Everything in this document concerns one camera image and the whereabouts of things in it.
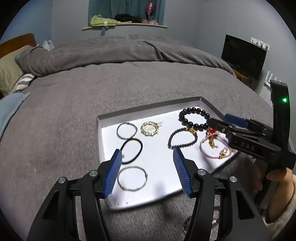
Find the right hand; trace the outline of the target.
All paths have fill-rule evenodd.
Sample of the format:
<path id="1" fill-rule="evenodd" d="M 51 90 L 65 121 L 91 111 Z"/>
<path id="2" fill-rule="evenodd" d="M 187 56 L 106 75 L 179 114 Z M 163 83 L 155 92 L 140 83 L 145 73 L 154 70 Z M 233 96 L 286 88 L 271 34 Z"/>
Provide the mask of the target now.
<path id="1" fill-rule="evenodd" d="M 276 169 L 269 172 L 266 178 L 280 184 L 288 185 L 290 182 L 292 182 L 293 173 L 292 170 L 289 168 Z"/>

